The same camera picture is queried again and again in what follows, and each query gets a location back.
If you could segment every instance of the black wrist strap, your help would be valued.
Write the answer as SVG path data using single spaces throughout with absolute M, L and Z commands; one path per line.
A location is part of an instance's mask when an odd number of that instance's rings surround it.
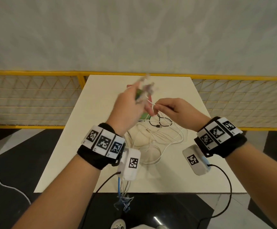
M 214 117 L 197 133 L 195 142 L 205 157 L 217 154 L 223 158 L 242 146 L 246 137 L 226 118 Z
M 114 129 L 108 125 L 107 123 L 101 123 L 98 125 L 99 127 L 115 134 Z M 94 166 L 97 169 L 102 170 L 108 164 L 112 164 L 112 166 L 116 166 L 119 164 L 119 160 L 121 158 L 122 151 L 124 150 L 125 144 L 123 144 L 118 156 L 116 159 L 109 158 L 94 152 L 92 149 L 87 148 L 84 145 L 81 145 L 77 151 L 77 154 Z

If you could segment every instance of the white cable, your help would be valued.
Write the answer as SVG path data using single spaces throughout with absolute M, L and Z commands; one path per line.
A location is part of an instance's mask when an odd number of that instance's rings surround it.
M 3 183 L 1 183 L 1 181 L 0 181 L 0 185 L 3 186 L 3 187 L 7 187 L 7 188 L 10 188 L 10 189 L 14 189 L 14 190 L 16 190 L 17 192 L 21 193 L 21 194 L 27 199 L 27 201 L 29 202 L 29 205 L 31 205 L 31 202 L 30 202 L 29 198 L 28 198 L 22 191 L 18 190 L 18 189 L 15 188 L 15 187 L 6 186 L 6 185 L 4 185 Z

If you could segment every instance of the table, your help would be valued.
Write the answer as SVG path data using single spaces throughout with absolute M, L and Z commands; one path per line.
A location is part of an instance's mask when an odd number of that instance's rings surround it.
M 80 143 L 93 125 L 105 122 L 117 95 L 127 84 L 133 84 L 139 76 L 90 75 L 82 93 L 69 117 L 61 137 L 37 184 L 35 192 L 43 192 L 76 154 Z M 183 98 L 195 108 L 209 116 L 190 77 L 152 76 L 155 92 L 152 101 L 160 98 Z M 188 131 L 187 142 L 171 145 L 159 163 L 139 167 L 135 181 L 131 182 L 129 192 L 136 193 L 229 193 L 229 183 L 220 170 L 212 167 L 205 175 L 194 174 L 182 150 L 194 144 L 196 133 Z M 221 157 L 209 158 L 211 164 L 221 167 L 231 180 L 233 193 L 246 193 L 243 186 Z M 99 177 L 96 190 L 117 167 L 108 165 Z M 117 177 L 108 181 L 100 192 L 117 192 Z

